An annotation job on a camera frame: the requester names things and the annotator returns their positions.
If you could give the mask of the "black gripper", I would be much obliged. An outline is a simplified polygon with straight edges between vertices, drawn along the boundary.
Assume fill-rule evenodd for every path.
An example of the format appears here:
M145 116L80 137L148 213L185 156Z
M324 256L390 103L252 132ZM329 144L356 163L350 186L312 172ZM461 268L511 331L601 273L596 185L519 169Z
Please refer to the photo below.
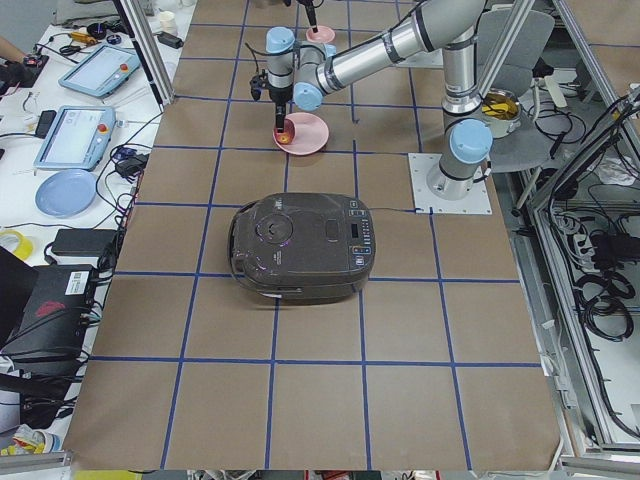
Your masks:
M304 7L309 27L313 33L318 32L318 22L316 17L316 7L313 0L300 0L299 3ZM269 98L275 104L275 131L283 133L285 129L285 120L287 115L287 102L293 98L293 86L279 87L273 85L269 81L268 72L261 70L256 73L249 82L250 94L254 101L261 99L263 91L269 93Z

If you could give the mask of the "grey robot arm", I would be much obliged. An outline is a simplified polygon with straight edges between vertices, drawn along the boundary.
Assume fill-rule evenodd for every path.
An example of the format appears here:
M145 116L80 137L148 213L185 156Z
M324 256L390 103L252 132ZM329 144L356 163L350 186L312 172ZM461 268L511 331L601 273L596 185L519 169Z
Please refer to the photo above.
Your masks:
M366 41L338 52L328 43L298 40L292 30L267 31L266 59L250 80L252 98L266 91L274 103L274 132L286 130L286 108L294 103L313 112L325 97L420 52L440 50L445 76L445 128L479 115L482 94L476 70L477 26L483 1L420 1L398 22Z

